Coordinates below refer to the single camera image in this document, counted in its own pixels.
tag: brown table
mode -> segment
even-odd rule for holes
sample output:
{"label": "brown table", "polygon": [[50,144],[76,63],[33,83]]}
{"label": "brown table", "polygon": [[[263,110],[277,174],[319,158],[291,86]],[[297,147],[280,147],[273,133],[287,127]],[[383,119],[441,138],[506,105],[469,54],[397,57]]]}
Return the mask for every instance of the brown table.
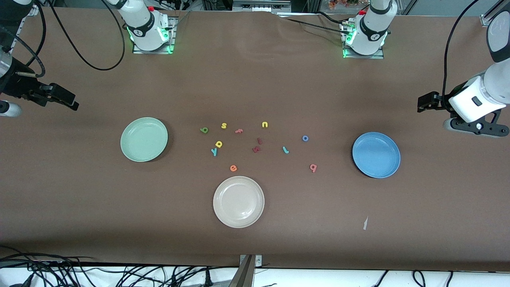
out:
{"label": "brown table", "polygon": [[[115,63],[120,36],[106,10],[58,11],[86,59]],[[272,267],[510,270],[510,137],[448,132],[447,112],[416,113],[417,97],[441,89],[454,18],[397,17],[385,59],[359,60],[342,58],[334,32],[269,13],[193,12],[173,55],[127,53],[100,72],[46,14],[42,81],[73,91],[80,108],[14,99],[23,115],[0,118],[1,243],[109,262],[235,265],[258,253]],[[32,47],[40,27],[36,17],[23,28]],[[28,59],[21,46],[15,55]],[[463,19],[448,90],[491,63],[485,29]],[[119,139],[144,116],[164,122],[170,144],[136,163]],[[508,110],[500,121],[510,124]],[[390,178],[369,178],[352,162],[354,140],[369,131],[399,146]],[[245,229],[226,227],[212,208],[233,175],[256,180],[266,199]]]}

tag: blue plate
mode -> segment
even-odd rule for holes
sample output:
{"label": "blue plate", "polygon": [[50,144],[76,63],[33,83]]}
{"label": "blue plate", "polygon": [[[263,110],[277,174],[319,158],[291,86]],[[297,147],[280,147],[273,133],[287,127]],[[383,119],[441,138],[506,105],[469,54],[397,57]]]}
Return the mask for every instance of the blue plate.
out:
{"label": "blue plate", "polygon": [[388,177],[400,166],[397,144],[387,135],[376,132],[357,138],[352,147],[352,158],[360,171],[373,178]]}

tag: green plate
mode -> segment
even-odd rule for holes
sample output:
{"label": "green plate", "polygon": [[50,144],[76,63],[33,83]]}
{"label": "green plate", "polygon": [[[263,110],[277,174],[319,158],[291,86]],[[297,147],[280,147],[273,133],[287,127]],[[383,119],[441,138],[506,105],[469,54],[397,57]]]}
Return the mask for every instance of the green plate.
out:
{"label": "green plate", "polygon": [[120,137],[123,154],[132,161],[155,159],[168,143],[165,125],[153,117],[142,117],[130,123]]}

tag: plate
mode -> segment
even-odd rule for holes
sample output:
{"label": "plate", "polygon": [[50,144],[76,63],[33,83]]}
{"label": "plate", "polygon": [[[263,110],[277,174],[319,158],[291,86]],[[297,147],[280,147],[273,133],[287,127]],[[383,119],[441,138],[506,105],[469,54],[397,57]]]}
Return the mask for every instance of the plate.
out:
{"label": "plate", "polygon": [[362,134],[352,147],[354,163],[364,174],[373,178],[386,178],[400,166],[400,151],[387,135],[369,132]]}
{"label": "plate", "polygon": [[153,117],[142,117],[130,123],[120,137],[120,149],[130,160],[144,162],[160,155],[168,142],[165,125]]}
{"label": "plate", "polygon": [[225,179],[214,193],[214,213],[218,219],[233,228],[252,225],[264,210],[264,193],[251,178],[234,176]]}

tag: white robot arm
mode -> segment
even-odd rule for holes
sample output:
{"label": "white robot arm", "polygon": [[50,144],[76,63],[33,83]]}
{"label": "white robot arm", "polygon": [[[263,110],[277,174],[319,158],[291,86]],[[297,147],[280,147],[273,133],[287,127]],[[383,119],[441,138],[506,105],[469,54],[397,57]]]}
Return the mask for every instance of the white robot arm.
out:
{"label": "white robot arm", "polygon": [[153,51],[170,39],[168,16],[145,5],[143,0],[107,0],[119,10],[131,40],[144,51]]}
{"label": "white robot arm", "polygon": [[345,43],[360,55],[374,54],[384,44],[397,9],[395,0],[372,0],[367,13],[353,19],[352,36]]}
{"label": "white robot arm", "polygon": [[[510,104],[510,4],[489,25],[487,45],[494,64],[444,97],[437,92],[421,96],[418,112],[445,109],[451,114],[444,122],[448,130],[507,136],[508,127],[497,124],[497,120],[501,109]],[[488,114],[492,114],[492,118],[487,121]]]}

